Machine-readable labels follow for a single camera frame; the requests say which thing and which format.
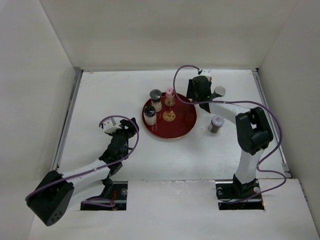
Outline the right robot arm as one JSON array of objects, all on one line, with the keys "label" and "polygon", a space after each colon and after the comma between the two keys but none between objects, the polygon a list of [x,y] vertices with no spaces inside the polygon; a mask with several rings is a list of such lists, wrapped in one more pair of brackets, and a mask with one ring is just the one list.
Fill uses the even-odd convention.
[{"label": "right robot arm", "polygon": [[206,76],[196,76],[188,81],[186,97],[199,103],[201,109],[225,118],[235,124],[237,142],[241,148],[238,168],[231,184],[217,187],[217,196],[222,199],[248,198],[256,185],[257,165],[263,152],[274,136],[261,107],[246,108],[235,104],[204,103],[224,96],[226,90],[218,86],[211,92],[211,82]]}]

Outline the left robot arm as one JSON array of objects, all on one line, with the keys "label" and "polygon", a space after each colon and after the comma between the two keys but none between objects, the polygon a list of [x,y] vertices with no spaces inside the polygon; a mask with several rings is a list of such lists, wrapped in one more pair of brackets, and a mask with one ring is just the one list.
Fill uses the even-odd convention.
[{"label": "left robot arm", "polygon": [[111,177],[135,150],[129,146],[130,138],[139,137],[139,127],[134,117],[119,118],[119,123],[115,122],[115,115],[100,121],[99,127],[111,140],[98,159],[69,172],[48,172],[25,198],[26,205],[45,226],[56,224],[74,204],[102,210],[116,206],[117,193],[113,190]]}]

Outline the white blue lid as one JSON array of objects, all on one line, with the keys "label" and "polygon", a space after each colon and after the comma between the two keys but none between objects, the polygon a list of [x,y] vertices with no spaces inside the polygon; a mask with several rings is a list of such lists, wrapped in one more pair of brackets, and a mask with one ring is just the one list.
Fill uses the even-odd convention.
[{"label": "white blue lid", "polygon": [[213,134],[217,134],[224,123],[225,119],[222,116],[214,114],[208,125],[208,130]]}]

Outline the pink lid spice jar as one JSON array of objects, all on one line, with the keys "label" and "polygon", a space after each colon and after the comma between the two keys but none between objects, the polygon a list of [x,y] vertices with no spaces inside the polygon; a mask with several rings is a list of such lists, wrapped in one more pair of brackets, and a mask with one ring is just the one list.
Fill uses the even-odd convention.
[{"label": "pink lid spice jar", "polygon": [[164,104],[167,107],[173,107],[175,105],[175,103],[176,103],[175,92],[174,92],[173,88],[169,87],[165,91]]}]

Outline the red round tray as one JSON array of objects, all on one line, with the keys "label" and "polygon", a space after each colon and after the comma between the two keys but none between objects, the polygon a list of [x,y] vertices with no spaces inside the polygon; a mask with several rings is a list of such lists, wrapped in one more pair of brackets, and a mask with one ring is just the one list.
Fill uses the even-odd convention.
[{"label": "red round tray", "polygon": [[168,107],[165,105],[166,93],[162,93],[162,109],[156,114],[154,125],[148,125],[144,114],[141,115],[144,126],[151,134],[161,139],[171,140],[181,138],[193,129],[197,121],[196,108],[193,104],[189,104],[191,101],[184,95],[179,93],[178,97],[174,106]]}]

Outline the tall silver lid jar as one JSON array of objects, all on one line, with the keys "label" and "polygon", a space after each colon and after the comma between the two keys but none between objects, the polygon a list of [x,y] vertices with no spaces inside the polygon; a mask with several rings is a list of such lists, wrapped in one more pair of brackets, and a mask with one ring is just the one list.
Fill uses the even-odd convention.
[{"label": "tall silver lid jar", "polygon": [[213,93],[218,97],[223,97],[226,94],[226,89],[223,86],[216,86]]}]

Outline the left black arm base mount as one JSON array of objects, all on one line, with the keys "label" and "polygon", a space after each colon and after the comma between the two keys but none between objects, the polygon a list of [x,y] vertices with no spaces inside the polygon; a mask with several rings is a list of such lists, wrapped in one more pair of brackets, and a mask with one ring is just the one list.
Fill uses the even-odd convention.
[{"label": "left black arm base mount", "polygon": [[104,189],[100,195],[90,197],[81,203],[81,211],[125,211],[127,209],[128,182],[112,181],[110,178],[102,181]]}]

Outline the clear cap salt grinder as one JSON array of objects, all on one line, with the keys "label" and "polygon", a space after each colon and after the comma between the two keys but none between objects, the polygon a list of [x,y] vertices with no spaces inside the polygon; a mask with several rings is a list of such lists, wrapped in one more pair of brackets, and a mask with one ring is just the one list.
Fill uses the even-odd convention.
[{"label": "clear cap salt grinder", "polygon": [[158,113],[162,110],[162,92],[159,89],[152,89],[149,93],[151,105]]}]

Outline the black knob cap salt bottle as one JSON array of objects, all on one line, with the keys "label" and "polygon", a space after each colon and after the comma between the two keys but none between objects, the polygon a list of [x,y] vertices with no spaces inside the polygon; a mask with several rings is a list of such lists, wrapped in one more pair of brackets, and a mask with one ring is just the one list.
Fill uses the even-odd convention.
[{"label": "black knob cap salt bottle", "polygon": [[147,105],[143,109],[144,121],[148,126],[153,126],[157,122],[157,112],[156,109],[151,105]]}]

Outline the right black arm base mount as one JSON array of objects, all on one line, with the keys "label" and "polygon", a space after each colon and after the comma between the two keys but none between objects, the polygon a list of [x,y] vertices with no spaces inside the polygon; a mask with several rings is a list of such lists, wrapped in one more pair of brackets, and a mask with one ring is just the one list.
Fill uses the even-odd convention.
[{"label": "right black arm base mount", "polygon": [[242,184],[233,176],[232,181],[217,181],[215,183],[219,210],[264,210],[264,202],[259,194],[259,181],[255,178]]}]

